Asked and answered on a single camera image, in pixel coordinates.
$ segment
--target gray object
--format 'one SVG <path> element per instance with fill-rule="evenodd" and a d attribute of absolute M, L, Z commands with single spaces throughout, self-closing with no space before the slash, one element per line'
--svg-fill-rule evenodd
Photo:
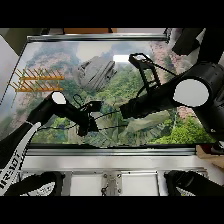
<path fill-rule="evenodd" d="M 75 81 L 85 90 L 99 91 L 116 73 L 114 66 L 114 61 L 95 56 L 75 68 Z"/>

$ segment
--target white circular cap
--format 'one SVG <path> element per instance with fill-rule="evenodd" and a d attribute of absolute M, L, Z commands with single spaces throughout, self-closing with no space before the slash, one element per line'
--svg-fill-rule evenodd
<path fill-rule="evenodd" d="M 55 103 L 57 104 L 66 104 L 65 97 L 62 93 L 60 92 L 54 92 L 52 94 L 52 99 L 54 100 Z"/>
<path fill-rule="evenodd" d="M 208 89 L 202 82 L 186 79 L 176 86 L 173 99 L 186 106 L 198 107 L 206 103 L 208 97 Z"/>

